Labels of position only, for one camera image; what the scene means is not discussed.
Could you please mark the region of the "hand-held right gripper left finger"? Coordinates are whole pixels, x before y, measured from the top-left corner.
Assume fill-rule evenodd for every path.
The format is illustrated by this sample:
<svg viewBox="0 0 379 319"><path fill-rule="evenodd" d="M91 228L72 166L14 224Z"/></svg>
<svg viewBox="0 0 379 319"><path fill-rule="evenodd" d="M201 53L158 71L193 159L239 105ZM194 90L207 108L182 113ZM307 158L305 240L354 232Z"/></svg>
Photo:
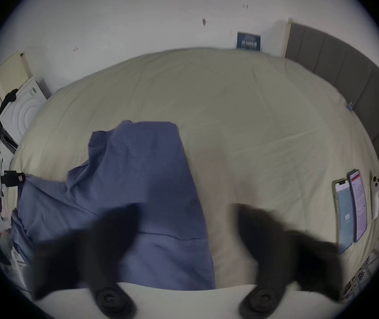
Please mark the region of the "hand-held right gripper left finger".
<svg viewBox="0 0 379 319"><path fill-rule="evenodd" d="M131 203L107 211L88 228L35 245L31 259L33 300L82 283L108 318L134 318L136 305L118 279L121 260L135 241L139 222L139 205Z"/></svg>

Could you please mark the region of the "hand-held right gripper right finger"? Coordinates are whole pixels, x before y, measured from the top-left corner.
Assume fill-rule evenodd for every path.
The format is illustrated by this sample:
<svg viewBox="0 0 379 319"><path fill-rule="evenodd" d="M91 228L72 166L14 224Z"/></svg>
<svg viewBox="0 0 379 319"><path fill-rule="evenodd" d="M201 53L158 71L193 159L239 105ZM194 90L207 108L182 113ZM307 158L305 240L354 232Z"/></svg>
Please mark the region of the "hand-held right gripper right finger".
<svg viewBox="0 0 379 319"><path fill-rule="evenodd" d="M335 244L290 230L268 211L233 204L240 241L257 263L255 287L240 302L244 319L270 317L289 284L339 302L343 267Z"/></svg>

